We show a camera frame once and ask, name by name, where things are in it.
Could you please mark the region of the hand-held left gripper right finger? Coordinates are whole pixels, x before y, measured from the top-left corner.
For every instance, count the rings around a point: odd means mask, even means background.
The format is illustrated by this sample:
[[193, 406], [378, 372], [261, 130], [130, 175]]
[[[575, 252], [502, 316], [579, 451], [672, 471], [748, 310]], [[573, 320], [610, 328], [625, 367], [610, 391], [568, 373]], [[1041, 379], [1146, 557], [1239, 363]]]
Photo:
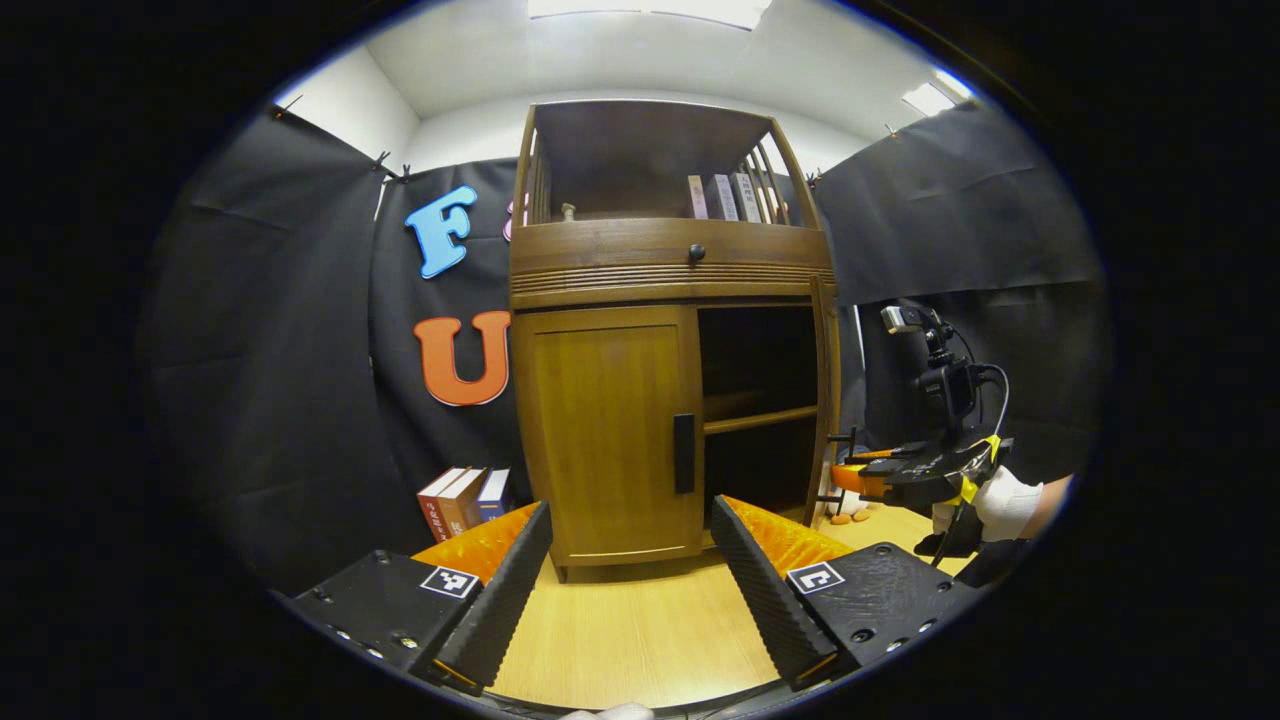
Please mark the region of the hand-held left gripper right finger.
[[710, 533], [774, 669], [795, 691], [901, 655], [982, 597], [896, 544], [851, 550], [724, 495], [713, 501]]

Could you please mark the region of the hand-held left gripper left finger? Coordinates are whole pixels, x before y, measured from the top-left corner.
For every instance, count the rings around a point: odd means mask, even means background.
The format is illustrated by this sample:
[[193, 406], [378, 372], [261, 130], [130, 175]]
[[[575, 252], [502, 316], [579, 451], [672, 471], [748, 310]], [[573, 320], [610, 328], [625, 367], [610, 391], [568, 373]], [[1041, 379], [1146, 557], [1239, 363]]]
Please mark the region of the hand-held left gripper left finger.
[[285, 606], [398, 673], [480, 696], [494, 685], [553, 539], [538, 501], [406, 556], [375, 550]]

